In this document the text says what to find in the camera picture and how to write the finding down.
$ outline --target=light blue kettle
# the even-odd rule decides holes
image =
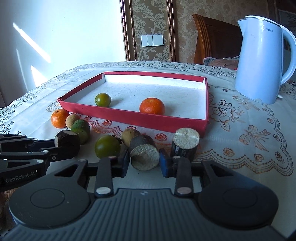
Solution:
[[[259,16],[238,20],[243,41],[235,88],[254,101],[273,104],[279,88],[296,69],[296,38],[284,26]],[[291,47],[291,62],[283,74],[285,38]]]

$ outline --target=circular black disc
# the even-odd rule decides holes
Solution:
[[[213,222],[231,229],[270,224],[278,209],[276,195],[257,182],[248,181],[246,184],[233,177],[219,178],[198,195],[200,209]]]
[[[50,183],[21,187],[9,200],[14,220],[25,226],[51,228],[65,225],[87,209],[90,198],[86,190],[68,177]]]

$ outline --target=tablecloth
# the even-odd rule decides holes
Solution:
[[[282,99],[273,105],[254,102],[234,88],[236,71],[195,64],[171,62],[113,62],[81,65],[68,70],[33,89],[8,107],[0,109],[0,133],[25,134],[38,139],[52,139],[60,130],[54,128],[50,117],[60,108],[57,98],[103,71],[170,72],[207,77],[209,84],[210,124],[201,139],[195,161],[214,160],[270,187],[279,198],[279,209],[273,226],[285,236],[296,229],[296,88],[281,86]],[[139,126],[82,116],[92,127],[91,140],[81,148],[76,159],[98,161],[94,143],[101,134],[121,136],[127,127],[135,128],[154,138],[158,148],[169,151],[172,133]],[[52,163],[48,172],[72,160]],[[94,180],[89,185],[93,188]],[[116,188],[171,188],[174,178],[164,179],[159,168],[140,172],[129,168],[124,179],[115,178]],[[194,190],[200,191],[198,178]]]

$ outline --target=kettle spout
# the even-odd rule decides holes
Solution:
[[[240,19],[237,21],[237,23],[239,24],[239,27],[241,28],[242,36],[244,37],[244,32],[247,27],[247,19],[246,18]]]

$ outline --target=red box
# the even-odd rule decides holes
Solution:
[[[95,96],[107,93],[109,107],[95,105]],[[165,115],[139,112],[142,100],[159,98]],[[58,98],[62,108],[81,115],[174,133],[190,127],[204,136],[208,124],[208,86],[206,77],[120,71],[103,72]]]

